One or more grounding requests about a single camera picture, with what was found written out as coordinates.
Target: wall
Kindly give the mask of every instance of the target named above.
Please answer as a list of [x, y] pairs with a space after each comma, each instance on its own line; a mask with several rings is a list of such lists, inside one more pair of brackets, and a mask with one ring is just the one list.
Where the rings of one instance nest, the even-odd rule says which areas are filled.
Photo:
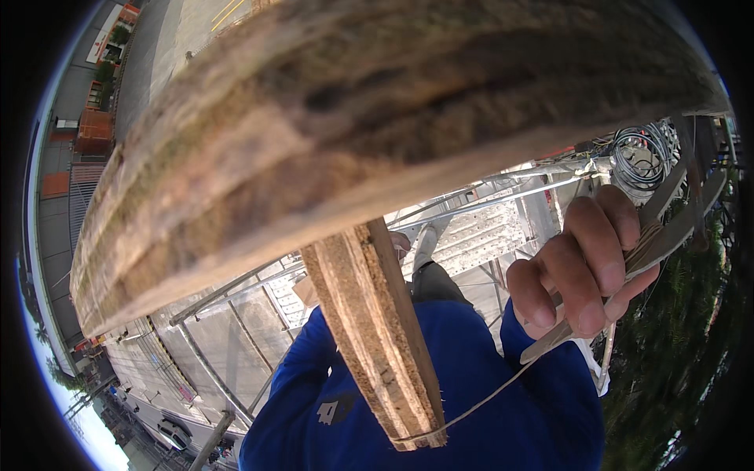
[[[63, 76], [63, 81], [53, 104], [53, 122], [49, 123], [52, 133], [56, 130], [55, 117], [78, 121], [81, 116], [97, 68], [94, 64], [86, 62], [87, 54], [110, 11], [114, 6], [124, 3], [126, 3], [125, 0], [105, 2], [95, 15], [92, 24], [86, 28], [81, 41], [76, 45], [71, 63]], [[48, 140], [41, 154], [39, 188], [41, 189], [41, 181], [45, 175], [66, 172], [69, 170], [69, 164], [79, 158], [73, 152], [73, 141], [71, 139]], [[69, 279], [67, 274], [71, 269], [72, 253], [67, 195], [45, 200], [40, 198], [37, 232], [43, 277], [48, 288], [53, 315], [58, 323], [65, 345], [70, 348], [82, 341], [84, 336], [81, 334], [75, 309], [68, 297]], [[74, 361], [80, 357], [80, 354], [73, 355]]]

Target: car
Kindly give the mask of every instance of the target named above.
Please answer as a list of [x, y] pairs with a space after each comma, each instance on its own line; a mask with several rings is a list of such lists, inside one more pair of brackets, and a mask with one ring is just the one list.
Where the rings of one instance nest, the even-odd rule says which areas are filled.
[[157, 423], [157, 431], [178, 450], [186, 450], [191, 444], [188, 433], [168, 419], [162, 419]]

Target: blue shirt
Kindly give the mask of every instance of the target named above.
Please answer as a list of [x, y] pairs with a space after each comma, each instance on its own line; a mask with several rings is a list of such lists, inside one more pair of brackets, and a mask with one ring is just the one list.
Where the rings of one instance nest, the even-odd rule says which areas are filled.
[[[508, 302], [495, 349], [484, 319], [466, 304], [414, 304], [440, 382], [445, 421], [487, 397], [520, 368], [534, 341]], [[602, 408], [584, 357], [566, 342], [447, 429], [447, 445], [396, 451], [317, 308], [276, 371], [270, 397], [241, 445], [252, 469], [598, 469]]]

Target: man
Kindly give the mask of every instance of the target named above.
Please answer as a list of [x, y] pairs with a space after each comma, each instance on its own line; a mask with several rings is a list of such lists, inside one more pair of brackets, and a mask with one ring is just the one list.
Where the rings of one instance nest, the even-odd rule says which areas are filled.
[[[636, 245], [630, 200], [606, 186], [574, 200], [563, 234], [507, 272], [510, 301], [502, 358], [484, 320], [429, 258], [437, 244], [423, 229], [412, 300], [451, 421], [510, 379], [520, 354], [563, 317], [578, 337], [594, 337], [620, 318], [658, 267], [624, 285], [623, 250]], [[549, 292], [564, 308], [555, 312]], [[615, 295], [602, 306], [602, 297]], [[396, 451], [360, 395], [319, 309], [275, 372], [269, 400], [241, 445], [241, 469], [598, 469], [602, 409], [578, 347], [566, 342], [541, 357], [494, 399], [447, 430], [447, 445]]]

